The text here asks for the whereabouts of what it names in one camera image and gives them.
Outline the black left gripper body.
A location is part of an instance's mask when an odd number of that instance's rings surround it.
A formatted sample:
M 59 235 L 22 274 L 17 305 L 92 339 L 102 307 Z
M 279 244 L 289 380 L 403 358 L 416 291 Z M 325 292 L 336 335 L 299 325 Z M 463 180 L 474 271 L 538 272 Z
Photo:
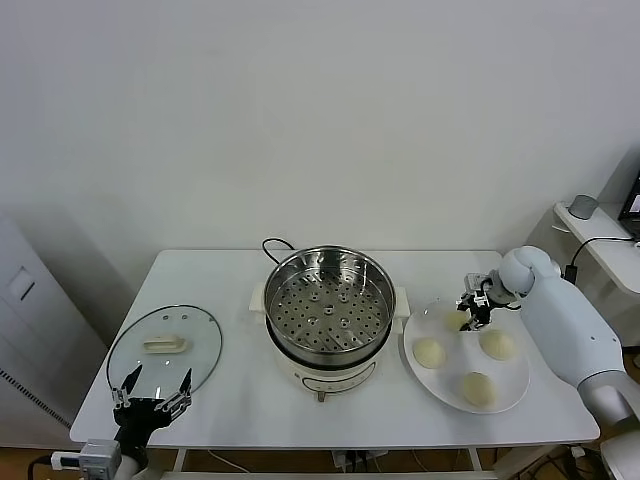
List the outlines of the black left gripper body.
M 122 450 L 145 448 L 151 435 L 172 423 L 171 414 L 157 406 L 161 400 L 132 398 L 127 405 L 121 404 L 113 410 L 114 420 L 119 427 L 115 440 Z

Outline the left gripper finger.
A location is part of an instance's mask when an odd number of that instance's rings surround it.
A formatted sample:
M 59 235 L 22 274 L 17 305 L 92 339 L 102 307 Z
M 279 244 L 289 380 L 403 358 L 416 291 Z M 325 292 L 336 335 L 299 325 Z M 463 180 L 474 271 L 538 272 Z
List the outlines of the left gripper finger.
M 138 365 L 124 379 L 120 387 L 112 387 L 111 395 L 115 404 L 129 404 L 129 395 L 131 394 L 139 375 L 142 371 L 142 365 Z
M 178 390 L 158 405 L 158 410 L 167 414 L 182 414 L 191 405 L 192 369 L 185 374 Z

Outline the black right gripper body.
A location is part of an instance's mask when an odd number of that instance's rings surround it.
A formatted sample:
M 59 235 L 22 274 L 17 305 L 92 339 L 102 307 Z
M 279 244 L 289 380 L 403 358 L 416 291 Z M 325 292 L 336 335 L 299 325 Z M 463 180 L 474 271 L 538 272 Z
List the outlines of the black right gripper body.
M 492 311 L 497 307 L 493 287 L 482 287 L 471 291 L 470 318 L 473 321 L 490 321 Z

